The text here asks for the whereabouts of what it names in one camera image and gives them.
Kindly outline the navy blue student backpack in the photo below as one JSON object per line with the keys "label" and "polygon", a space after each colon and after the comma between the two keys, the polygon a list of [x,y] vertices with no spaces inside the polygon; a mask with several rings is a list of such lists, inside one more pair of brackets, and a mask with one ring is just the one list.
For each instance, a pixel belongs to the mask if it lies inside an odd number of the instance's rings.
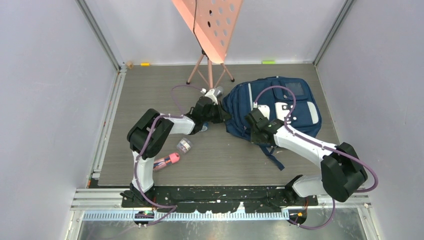
{"label": "navy blue student backpack", "polygon": [[258,104],[269,106],[270,120],[282,120],[292,110],[288,123],[296,130],[314,138],[321,129],[322,116],[307,82],[301,78],[271,76],[240,83],[223,98],[222,106],[231,114],[231,119],[225,122],[229,134],[251,140],[251,128],[245,116],[253,110],[255,99]]}

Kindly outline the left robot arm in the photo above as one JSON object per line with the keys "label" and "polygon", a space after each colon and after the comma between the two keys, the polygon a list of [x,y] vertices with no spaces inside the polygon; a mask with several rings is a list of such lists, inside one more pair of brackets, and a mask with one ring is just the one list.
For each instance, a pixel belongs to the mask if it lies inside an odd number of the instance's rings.
{"label": "left robot arm", "polygon": [[127,134],[127,141],[133,154],[133,178],[130,190],[134,200],[141,207],[153,202],[150,189],[154,185],[153,168],[156,155],[161,151],[169,135],[194,135],[204,123],[220,124],[231,118],[220,101],[202,96],[182,115],[160,113],[150,108]]}

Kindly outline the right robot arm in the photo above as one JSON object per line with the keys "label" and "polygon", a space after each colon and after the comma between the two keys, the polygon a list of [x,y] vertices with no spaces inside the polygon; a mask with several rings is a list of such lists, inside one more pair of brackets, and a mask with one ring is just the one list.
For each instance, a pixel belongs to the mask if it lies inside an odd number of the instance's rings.
{"label": "right robot arm", "polygon": [[269,120],[259,108],[245,116],[250,125],[250,140],[290,150],[320,169],[316,175],[301,175],[288,183],[285,198],[299,205],[305,197],[328,195],[345,202],[368,180],[365,166],[359,162],[355,149],[344,142],[335,145],[323,142],[294,129],[280,119]]}

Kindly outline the silver microphone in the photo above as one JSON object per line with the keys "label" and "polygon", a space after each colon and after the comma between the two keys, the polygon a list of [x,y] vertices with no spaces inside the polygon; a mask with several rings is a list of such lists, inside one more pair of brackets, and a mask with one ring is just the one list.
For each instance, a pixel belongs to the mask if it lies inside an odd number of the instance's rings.
{"label": "silver microphone", "polygon": [[224,88],[222,86],[217,86],[214,89],[213,94],[214,94],[215,97],[220,98],[223,95],[223,93],[224,93]]}

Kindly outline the small purple glitter jar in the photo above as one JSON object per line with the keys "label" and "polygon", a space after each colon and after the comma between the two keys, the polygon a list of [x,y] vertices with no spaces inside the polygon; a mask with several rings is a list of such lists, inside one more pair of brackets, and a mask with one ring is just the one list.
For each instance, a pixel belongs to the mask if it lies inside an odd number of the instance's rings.
{"label": "small purple glitter jar", "polygon": [[178,144],[176,145],[176,148],[182,153],[186,154],[190,149],[193,147],[193,144],[190,140],[183,137]]}

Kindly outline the pink music stand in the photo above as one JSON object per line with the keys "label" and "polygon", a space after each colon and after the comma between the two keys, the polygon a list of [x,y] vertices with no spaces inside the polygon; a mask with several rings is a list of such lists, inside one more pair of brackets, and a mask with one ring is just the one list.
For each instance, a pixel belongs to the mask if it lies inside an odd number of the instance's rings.
{"label": "pink music stand", "polygon": [[212,89],[224,74],[231,82],[235,78],[225,65],[228,49],[235,30],[243,0],[173,0],[172,3],[201,48],[186,84],[195,73]]}

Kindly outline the small wooden block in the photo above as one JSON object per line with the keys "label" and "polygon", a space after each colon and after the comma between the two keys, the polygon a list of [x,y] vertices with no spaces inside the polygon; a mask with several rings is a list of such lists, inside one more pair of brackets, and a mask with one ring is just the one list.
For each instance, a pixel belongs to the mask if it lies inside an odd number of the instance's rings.
{"label": "small wooden block", "polygon": [[134,67],[134,63],[133,63],[132,61],[127,61],[127,62],[125,63],[125,65],[126,65],[126,67],[127,67],[128,69],[132,69],[132,68]]}

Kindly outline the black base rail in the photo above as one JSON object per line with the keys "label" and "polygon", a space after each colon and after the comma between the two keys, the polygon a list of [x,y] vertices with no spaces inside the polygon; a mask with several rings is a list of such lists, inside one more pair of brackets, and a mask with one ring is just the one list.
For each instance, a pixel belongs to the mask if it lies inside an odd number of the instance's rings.
{"label": "black base rail", "polygon": [[152,208],[160,213],[277,213],[287,207],[317,206],[316,196],[300,197],[289,188],[274,185],[153,186],[145,194],[132,186],[120,193],[123,208]]}

